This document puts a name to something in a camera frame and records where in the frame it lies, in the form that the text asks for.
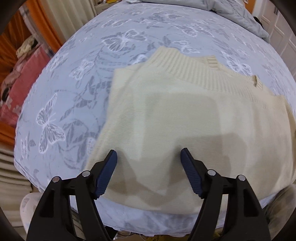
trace gray comforter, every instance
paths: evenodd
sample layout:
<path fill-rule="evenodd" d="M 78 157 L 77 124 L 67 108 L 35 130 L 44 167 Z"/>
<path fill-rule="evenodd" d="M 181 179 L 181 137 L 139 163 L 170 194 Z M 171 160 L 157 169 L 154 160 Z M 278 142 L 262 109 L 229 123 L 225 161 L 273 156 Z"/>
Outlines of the gray comforter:
<path fill-rule="evenodd" d="M 270 42 L 269 34 L 257 23 L 239 0 L 141 0 L 142 2 L 180 5 L 214 11 L 236 24 L 242 26 L 251 33 Z"/>

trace white door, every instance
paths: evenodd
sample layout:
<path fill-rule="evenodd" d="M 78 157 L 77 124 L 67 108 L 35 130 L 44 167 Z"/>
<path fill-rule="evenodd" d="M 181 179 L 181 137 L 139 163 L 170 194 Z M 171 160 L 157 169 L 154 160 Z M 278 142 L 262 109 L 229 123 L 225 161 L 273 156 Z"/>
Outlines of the white door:
<path fill-rule="evenodd" d="M 296 81 L 296 37 L 272 2 L 265 0 L 260 21 L 270 34 L 270 44 L 282 57 Z"/>

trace wall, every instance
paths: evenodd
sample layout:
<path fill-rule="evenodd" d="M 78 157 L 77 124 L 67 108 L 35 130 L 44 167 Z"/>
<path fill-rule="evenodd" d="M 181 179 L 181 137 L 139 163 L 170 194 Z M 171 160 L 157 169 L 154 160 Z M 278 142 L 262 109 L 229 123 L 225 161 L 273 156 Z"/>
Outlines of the wall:
<path fill-rule="evenodd" d="M 260 18 L 261 8 L 263 8 L 265 0 L 256 0 L 252 15 Z"/>

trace pink fabric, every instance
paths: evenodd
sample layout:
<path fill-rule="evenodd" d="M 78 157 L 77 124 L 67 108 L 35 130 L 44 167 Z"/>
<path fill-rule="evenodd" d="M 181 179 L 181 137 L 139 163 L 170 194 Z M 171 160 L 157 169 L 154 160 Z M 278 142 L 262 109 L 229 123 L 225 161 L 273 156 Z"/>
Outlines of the pink fabric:
<path fill-rule="evenodd" d="M 5 104 L 0 110 L 0 121 L 16 127 L 22 105 L 43 68 L 47 65 L 50 58 L 42 47 L 39 47 L 29 59 L 24 60 L 20 76 L 14 82 Z"/>

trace folded sweater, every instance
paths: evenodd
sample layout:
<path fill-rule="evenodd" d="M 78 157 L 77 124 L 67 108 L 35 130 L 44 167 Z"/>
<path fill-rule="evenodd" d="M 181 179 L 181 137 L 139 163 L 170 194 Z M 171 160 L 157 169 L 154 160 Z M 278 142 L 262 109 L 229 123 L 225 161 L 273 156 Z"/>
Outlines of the folded sweater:
<path fill-rule="evenodd" d="M 222 176 L 245 175 L 263 199 L 296 178 L 295 130 L 284 97 L 271 95 L 258 78 L 232 72 L 212 56 L 161 47 L 147 62 L 115 71 L 107 121 L 86 169 L 114 149 L 118 164 L 105 198 L 143 210 L 198 213 L 202 200 L 181 165 L 182 148 Z M 226 206 L 223 197 L 222 212 Z"/>

